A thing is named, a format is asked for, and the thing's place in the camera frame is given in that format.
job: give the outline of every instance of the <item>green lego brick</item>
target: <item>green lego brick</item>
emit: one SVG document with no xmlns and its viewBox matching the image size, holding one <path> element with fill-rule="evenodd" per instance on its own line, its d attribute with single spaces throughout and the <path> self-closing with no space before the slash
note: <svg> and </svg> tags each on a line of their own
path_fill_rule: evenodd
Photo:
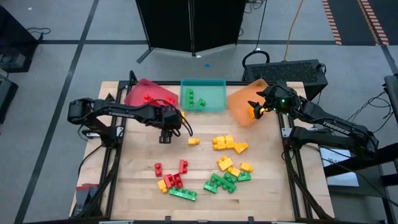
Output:
<svg viewBox="0 0 398 224">
<path fill-rule="evenodd" d="M 234 184 L 237 181 L 237 178 L 233 175 L 231 175 L 229 172 L 226 172 L 224 174 L 224 179 L 228 180 L 228 182 Z"/>
<path fill-rule="evenodd" d="M 186 97 L 185 106 L 193 107 L 193 90 L 190 88 L 187 88 L 185 97 Z"/>
<path fill-rule="evenodd" d="M 247 181 L 247 180 L 251 180 L 251 176 L 250 176 L 249 172 L 241 172 L 239 174 L 238 181 L 240 182 L 240 181 Z"/>
<path fill-rule="evenodd" d="M 210 181 L 206 182 L 205 186 L 203 187 L 203 189 L 213 192 L 214 194 L 217 193 L 217 188 L 217 184 L 212 184 Z"/>
<path fill-rule="evenodd" d="M 206 105 L 206 101 L 202 98 L 199 98 L 198 100 L 198 106 L 199 107 L 204 107 Z"/>
<path fill-rule="evenodd" d="M 178 189 L 175 186 L 173 186 L 170 189 L 169 194 L 177 196 L 177 197 L 185 198 L 185 199 L 188 199 L 188 200 L 193 200 L 193 201 L 197 200 L 197 193 L 196 192 L 192 192 L 192 191 L 189 191 L 187 189 L 182 189 L 182 188 Z"/>
<path fill-rule="evenodd" d="M 233 193 L 236 190 L 236 186 L 231 182 L 227 181 L 226 179 L 220 177 L 217 174 L 211 175 L 212 182 L 216 183 L 217 186 L 223 186 L 224 190 L 227 190 L 229 193 Z"/>
</svg>

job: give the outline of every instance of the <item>orange bin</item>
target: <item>orange bin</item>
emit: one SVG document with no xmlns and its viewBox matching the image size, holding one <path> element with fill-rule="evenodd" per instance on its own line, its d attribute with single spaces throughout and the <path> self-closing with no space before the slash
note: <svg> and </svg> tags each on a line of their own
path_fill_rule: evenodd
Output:
<svg viewBox="0 0 398 224">
<path fill-rule="evenodd" d="M 260 105 L 263 105 L 265 99 L 257 95 L 256 92 L 265 90 L 267 86 L 266 81 L 258 79 L 227 97 L 227 107 L 241 126 L 247 127 L 256 121 L 255 118 L 250 117 L 251 106 L 248 101 L 259 102 Z"/>
</svg>

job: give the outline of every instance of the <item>wooden tabletop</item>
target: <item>wooden tabletop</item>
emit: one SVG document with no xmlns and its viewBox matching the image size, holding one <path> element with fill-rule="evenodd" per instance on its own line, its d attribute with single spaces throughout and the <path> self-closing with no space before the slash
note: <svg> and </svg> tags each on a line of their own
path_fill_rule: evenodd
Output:
<svg viewBox="0 0 398 224">
<path fill-rule="evenodd" d="M 105 99 L 108 93 L 116 96 L 117 86 L 117 82 L 103 82 L 99 98 Z M 302 83 L 288 83 L 288 86 L 305 96 Z M 180 86 L 163 87 L 180 93 Z M 227 95 L 242 87 L 227 86 Z M 294 220 L 286 164 L 280 157 L 283 147 L 275 113 L 268 113 L 248 128 L 240 127 L 228 110 L 222 113 L 186 112 L 185 117 L 192 126 L 193 137 L 200 139 L 198 146 L 188 147 L 188 133 L 184 128 L 179 138 L 172 137 L 171 144 L 159 144 L 159 129 L 145 128 L 133 119 L 127 120 L 111 219 L 164 220 L 170 215 L 172 220 L 243 221 L 248 216 L 253 216 L 256 221 Z M 100 120 L 106 125 L 111 123 L 110 116 L 102 116 Z M 310 127 L 300 121 L 295 124 Z M 248 149 L 239 155 L 234 150 L 214 151 L 212 139 L 227 134 L 232 134 L 236 142 L 248 143 Z M 85 156 L 99 145 L 99 139 L 90 140 Z M 78 186 L 99 182 L 104 152 L 105 148 L 100 149 L 84 163 Z M 250 163 L 254 167 L 252 180 L 238 182 L 233 194 L 222 188 L 212 194 L 203 190 L 203 185 L 212 173 L 223 175 L 216 164 L 223 155 L 229 156 L 237 168 L 241 162 Z M 303 147 L 301 155 L 309 191 L 327 214 L 334 217 L 319 153 Z M 163 174 L 176 174 L 180 159 L 188 161 L 188 172 L 182 174 L 182 180 L 184 188 L 198 194 L 196 202 L 163 194 L 157 186 L 161 178 L 155 177 L 154 164 L 163 164 Z M 305 217 L 298 188 L 297 194 L 301 217 Z M 108 191 L 103 195 L 102 211 L 107 199 Z"/>
</svg>

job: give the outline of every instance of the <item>plastic tray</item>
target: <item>plastic tray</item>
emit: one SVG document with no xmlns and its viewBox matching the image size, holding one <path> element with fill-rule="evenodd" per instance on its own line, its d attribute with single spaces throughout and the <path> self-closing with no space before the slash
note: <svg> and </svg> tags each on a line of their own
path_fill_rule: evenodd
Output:
<svg viewBox="0 0 398 224">
<path fill-rule="evenodd" d="M 256 121 L 250 117 L 249 108 L 251 106 L 248 101 L 259 102 L 263 105 L 265 99 L 257 95 L 256 92 L 264 90 L 267 86 L 266 81 L 258 79 L 227 97 L 228 109 L 241 126 L 247 127 Z"/>
<path fill-rule="evenodd" d="M 165 88 L 161 87 L 160 85 L 151 82 L 145 78 L 139 80 L 137 85 L 130 91 L 130 93 L 124 99 L 124 104 L 130 106 L 140 106 L 144 104 L 144 96 L 149 95 L 153 99 L 166 99 L 169 97 L 174 100 L 174 106 L 178 105 L 178 96 L 171 91 L 166 90 Z M 158 101 L 161 105 L 167 105 L 162 101 Z"/>
<path fill-rule="evenodd" d="M 185 111 L 224 111 L 226 108 L 225 86 L 225 80 L 220 78 L 181 80 L 180 106 Z M 185 105 L 187 88 L 193 90 L 193 107 Z M 204 107 L 197 105 L 199 98 L 206 102 Z"/>
</svg>

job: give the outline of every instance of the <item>yellow cable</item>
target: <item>yellow cable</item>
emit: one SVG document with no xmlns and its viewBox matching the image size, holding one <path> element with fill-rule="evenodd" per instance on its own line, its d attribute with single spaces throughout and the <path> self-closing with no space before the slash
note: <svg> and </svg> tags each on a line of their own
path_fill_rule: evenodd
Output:
<svg viewBox="0 0 398 224">
<path fill-rule="evenodd" d="M 289 31 L 289 38 L 287 39 L 287 44 L 286 44 L 286 51 L 285 51 L 285 57 L 284 60 L 286 61 L 286 57 L 287 57 L 287 52 L 289 51 L 289 43 L 290 43 L 290 36 L 292 35 L 292 30 L 293 30 L 293 26 L 296 23 L 297 20 L 297 16 L 299 16 L 300 10 L 301 10 L 301 6 L 303 5 L 304 0 L 301 0 L 300 5 L 298 7 L 296 16 L 294 17 L 292 26 L 290 27 L 290 31 Z"/>
</svg>

